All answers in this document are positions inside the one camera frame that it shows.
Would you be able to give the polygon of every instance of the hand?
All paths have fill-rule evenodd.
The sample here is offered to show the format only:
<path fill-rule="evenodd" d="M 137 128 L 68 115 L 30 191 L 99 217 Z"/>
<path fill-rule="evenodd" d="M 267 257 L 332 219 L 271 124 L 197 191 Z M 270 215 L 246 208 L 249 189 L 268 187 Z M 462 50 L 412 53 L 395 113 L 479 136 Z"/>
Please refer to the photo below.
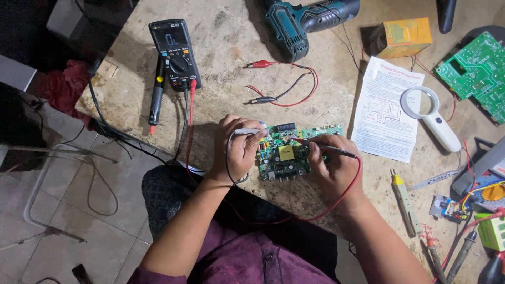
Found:
<path fill-rule="evenodd" d="M 256 128 L 263 130 L 265 127 L 256 120 L 243 118 L 235 114 L 228 114 L 219 121 L 219 127 L 214 134 L 214 164 L 212 169 L 205 175 L 206 178 L 217 180 L 225 185 L 233 185 L 226 171 L 226 144 L 231 132 L 240 128 Z M 243 178 L 254 165 L 256 151 L 261 138 L 267 135 L 267 131 L 260 131 L 254 135 L 236 134 L 232 137 L 229 149 L 228 166 L 230 174 L 235 181 Z"/>
<path fill-rule="evenodd" d="M 310 139 L 310 141 L 309 163 L 312 174 L 315 175 L 316 183 L 328 201 L 334 204 L 356 176 L 359 163 L 357 159 L 334 154 L 328 150 L 326 154 L 331 155 L 331 163 L 325 164 L 322 151 L 316 143 L 341 148 L 354 154 L 358 154 L 358 148 L 354 142 L 347 140 L 342 135 L 323 134 Z M 366 199 L 366 196 L 363 192 L 363 173 L 360 173 L 353 188 L 345 194 L 339 204 L 345 204 L 347 209 L 353 209 L 361 203 L 363 198 Z"/>

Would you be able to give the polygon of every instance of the tiled floor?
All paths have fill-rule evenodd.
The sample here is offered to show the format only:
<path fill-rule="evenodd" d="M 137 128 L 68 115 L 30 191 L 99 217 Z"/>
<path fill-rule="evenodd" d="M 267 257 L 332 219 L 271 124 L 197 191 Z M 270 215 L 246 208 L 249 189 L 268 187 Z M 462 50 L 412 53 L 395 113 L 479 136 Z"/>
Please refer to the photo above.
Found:
<path fill-rule="evenodd" d="M 47 104 L 42 114 L 44 138 L 52 145 L 72 139 L 82 127 L 82 122 L 51 109 Z M 84 130 L 71 144 L 118 161 L 118 164 L 112 164 L 94 158 L 104 180 L 117 196 L 117 212 L 113 216 L 98 214 L 112 213 L 116 203 L 108 187 L 97 176 L 91 187 L 89 204 L 98 213 L 88 207 L 87 195 L 93 174 L 90 165 L 54 159 L 31 215 L 35 220 L 85 238 L 87 242 L 78 244 L 66 236 L 51 235 L 1 251 L 0 284 L 34 284 L 48 276 L 61 283 L 77 283 L 71 269 L 80 263 L 94 283 L 126 283 L 153 241 L 140 182 L 146 171 L 161 163 L 126 146 L 132 156 L 130 159 L 122 147 L 109 142 L 96 132 Z M 39 173 L 40 170 L 34 170 L 0 176 L 0 246 L 42 232 L 42 229 L 24 222 L 22 217 Z M 347 242 L 342 239 L 339 240 L 338 263 L 336 272 L 343 284 L 366 283 L 358 261 L 347 252 Z"/>

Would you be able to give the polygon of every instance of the magnifying lens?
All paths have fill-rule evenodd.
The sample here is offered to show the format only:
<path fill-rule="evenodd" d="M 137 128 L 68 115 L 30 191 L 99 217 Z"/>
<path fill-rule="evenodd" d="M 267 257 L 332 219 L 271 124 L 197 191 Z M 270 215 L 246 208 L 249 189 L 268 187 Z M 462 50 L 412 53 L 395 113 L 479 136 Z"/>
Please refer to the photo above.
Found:
<path fill-rule="evenodd" d="M 415 95 L 412 93 L 414 91 L 421 91 L 421 106 L 419 110 L 413 109 L 409 105 L 409 103 L 415 100 Z M 400 105 L 408 116 L 422 119 L 447 151 L 458 152 L 461 150 L 461 143 L 458 137 L 438 113 L 440 101 L 433 90 L 424 86 L 412 87 L 401 95 Z"/>

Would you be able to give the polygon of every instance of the teal drill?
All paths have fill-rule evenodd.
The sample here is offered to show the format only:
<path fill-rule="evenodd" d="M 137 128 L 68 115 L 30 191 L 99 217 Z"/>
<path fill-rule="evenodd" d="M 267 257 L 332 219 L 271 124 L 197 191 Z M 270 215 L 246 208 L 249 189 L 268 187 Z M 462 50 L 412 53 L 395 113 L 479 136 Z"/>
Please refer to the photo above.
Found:
<path fill-rule="evenodd" d="M 307 33 L 329 29 L 354 18 L 360 10 L 360 0 L 326 0 L 309 6 L 262 0 L 262 7 L 283 61 L 295 62 L 309 51 Z"/>

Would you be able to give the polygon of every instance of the green circuit board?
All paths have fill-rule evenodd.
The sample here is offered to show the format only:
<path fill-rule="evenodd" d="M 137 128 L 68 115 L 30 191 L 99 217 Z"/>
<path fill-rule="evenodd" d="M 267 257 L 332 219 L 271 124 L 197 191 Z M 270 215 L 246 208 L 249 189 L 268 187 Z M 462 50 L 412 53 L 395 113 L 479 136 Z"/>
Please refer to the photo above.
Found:
<path fill-rule="evenodd" d="M 257 158 L 261 180 L 289 180 L 311 172 L 307 157 L 309 148 L 291 138 L 310 138 L 320 134 L 343 135 L 342 126 L 333 124 L 298 131 L 295 123 L 268 127 L 272 134 L 263 138 L 258 147 Z M 329 156 L 323 156 L 328 162 Z"/>
<path fill-rule="evenodd" d="M 474 97 L 498 124 L 505 123 L 505 50 L 483 32 L 434 72 L 462 100 Z"/>

